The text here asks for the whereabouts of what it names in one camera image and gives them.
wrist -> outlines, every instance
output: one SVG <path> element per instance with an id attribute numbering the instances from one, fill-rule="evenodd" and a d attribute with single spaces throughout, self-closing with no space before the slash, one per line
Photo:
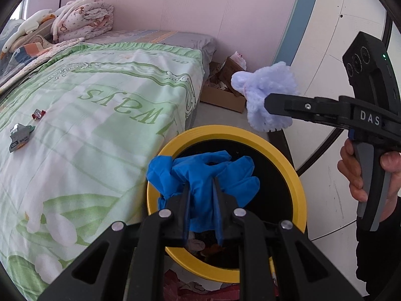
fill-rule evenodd
<path id="1" fill-rule="evenodd" d="M 394 212 L 395 207 L 397 205 L 398 196 L 395 195 L 391 199 L 386 200 L 386 205 L 384 206 L 384 210 L 380 217 L 380 222 L 383 222 L 385 219 L 390 217 L 390 215 Z"/>

black sleeve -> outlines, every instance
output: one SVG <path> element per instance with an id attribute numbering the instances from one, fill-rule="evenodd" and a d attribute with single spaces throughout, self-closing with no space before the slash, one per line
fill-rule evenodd
<path id="1" fill-rule="evenodd" d="M 366 282 L 374 299 L 392 277 L 401 260 L 401 198 L 394 212 L 380 223 L 376 232 L 356 229 L 356 277 Z"/>

green and white bedsheet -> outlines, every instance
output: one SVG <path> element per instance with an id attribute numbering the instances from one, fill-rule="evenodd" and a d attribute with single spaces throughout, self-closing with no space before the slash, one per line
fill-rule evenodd
<path id="1" fill-rule="evenodd" d="M 203 78 L 199 50 L 80 44 L 0 106 L 0 260 L 28 300 L 112 222 L 140 221 L 149 161 L 184 130 Z M 45 110 L 33 121 L 35 109 Z M 36 125 L 10 153 L 10 128 Z"/>

metal rivet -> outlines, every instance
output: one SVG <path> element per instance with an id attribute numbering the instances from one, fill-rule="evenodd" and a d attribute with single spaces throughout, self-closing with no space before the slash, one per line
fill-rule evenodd
<path id="1" fill-rule="evenodd" d="M 124 223 L 123 222 L 114 222 L 112 224 L 112 230 L 113 231 L 121 231 L 124 228 Z"/>
<path id="2" fill-rule="evenodd" d="M 247 211 L 243 208 L 235 208 L 234 215 L 237 217 L 244 217 L 247 214 Z"/>
<path id="3" fill-rule="evenodd" d="M 160 216 L 161 218 L 170 217 L 170 216 L 171 216 L 171 210 L 169 210 L 169 209 L 167 209 L 167 208 L 162 209 L 161 211 L 159 211 L 159 216 Z"/>
<path id="4" fill-rule="evenodd" d="M 281 222 L 281 227 L 285 230 L 290 230 L 293 227 L 293 224 L 291 221 L 285 220 Z"/>

blue glove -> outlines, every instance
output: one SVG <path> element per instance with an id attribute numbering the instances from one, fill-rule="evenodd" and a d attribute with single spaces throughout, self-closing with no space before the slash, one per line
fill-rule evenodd
<path id="1" fill-rule="evenodd" d="M 163 196 L 159 198 L 159 209 L 165 208 L 170 197 L 182 193 L 184 184 L 188 182 L 191 192 L 190 230 L 214 230 L 214 177 L 218 178 L 222 192 L 237 199 L 239 207 L 246 206 L 259 191 L 259 179 L 251 177 L 255 167 L 252 159 L 248 156 L 235 162 L 230 162 L 230 159 L 225 150 L 175 160 L 170 156 L 156 156 L 149 163 L 147 179 Z"/>

